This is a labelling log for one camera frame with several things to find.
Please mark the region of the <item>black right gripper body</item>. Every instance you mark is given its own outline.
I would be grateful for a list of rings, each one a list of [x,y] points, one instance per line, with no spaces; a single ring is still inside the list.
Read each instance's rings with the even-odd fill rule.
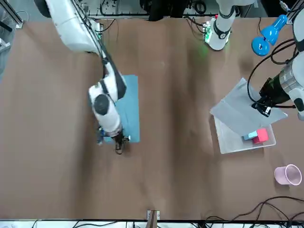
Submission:
[[[123,144],[125,136],[123,132],[119,132],[116,136],[111,136],[111,139],[114,140],[115,144]]]

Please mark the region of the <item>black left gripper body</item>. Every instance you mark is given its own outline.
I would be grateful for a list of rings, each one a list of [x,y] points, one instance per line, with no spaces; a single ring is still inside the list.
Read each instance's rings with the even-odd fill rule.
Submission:
[[[262,86],[259,95],[259,103],[266,106],[280,105],[287,101],[287,93],[282,89],[279,75],[274,78],[268,78]]]

